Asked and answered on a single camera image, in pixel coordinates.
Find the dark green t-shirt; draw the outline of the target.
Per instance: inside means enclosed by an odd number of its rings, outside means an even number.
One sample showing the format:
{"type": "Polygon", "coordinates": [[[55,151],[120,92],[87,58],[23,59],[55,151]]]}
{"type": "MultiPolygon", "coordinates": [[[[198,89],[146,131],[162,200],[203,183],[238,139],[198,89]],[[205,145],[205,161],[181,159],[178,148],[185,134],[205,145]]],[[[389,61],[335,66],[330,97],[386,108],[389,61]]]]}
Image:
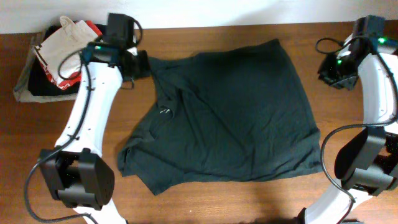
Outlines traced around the dark green t-shirt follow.
{"type": "Polygon", "coordinates": [[[265,182],[321,171],[320,131],[277,39],[150,58],[156,100],[118,154],[158,195],[186,182],[265,182]]]}

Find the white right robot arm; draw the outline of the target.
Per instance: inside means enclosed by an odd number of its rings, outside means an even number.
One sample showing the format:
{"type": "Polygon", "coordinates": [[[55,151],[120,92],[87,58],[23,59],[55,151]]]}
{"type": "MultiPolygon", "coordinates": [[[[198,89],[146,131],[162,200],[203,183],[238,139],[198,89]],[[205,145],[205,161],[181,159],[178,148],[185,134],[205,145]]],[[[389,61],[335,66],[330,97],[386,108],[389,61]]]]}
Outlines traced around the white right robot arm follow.
{"type": "Polygon", "coordinates": [[[322,142],[324,151],[334,134],[360,129],[338,152],[335,176],[323,169],[331,184],[302,209],[297,223],[346,223],[358,205],[397,188],[397,41],[381,35],[350,35],[340,46],[330,52],[334,71],[320,70],[320,78],[343,88],[350,86],[350,79],[360,79],[364,121],[336,128],[322,142]]]}

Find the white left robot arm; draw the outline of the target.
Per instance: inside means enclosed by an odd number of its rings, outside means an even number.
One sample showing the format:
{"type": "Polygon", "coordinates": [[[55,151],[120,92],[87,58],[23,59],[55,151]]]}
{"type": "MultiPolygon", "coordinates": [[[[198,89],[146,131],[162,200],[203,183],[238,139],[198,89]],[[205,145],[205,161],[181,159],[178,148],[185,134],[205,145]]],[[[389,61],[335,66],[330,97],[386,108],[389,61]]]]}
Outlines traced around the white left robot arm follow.
{"type": "Polygon", "coordinates": [[[38,166],[51,197],[87,223],[126,223],[113,200],[115,175],[102,159],[103,136],[123,82],[149,75],[147,52],[91,42],[76,53],[81,82],[65,129],[38,166]]]}

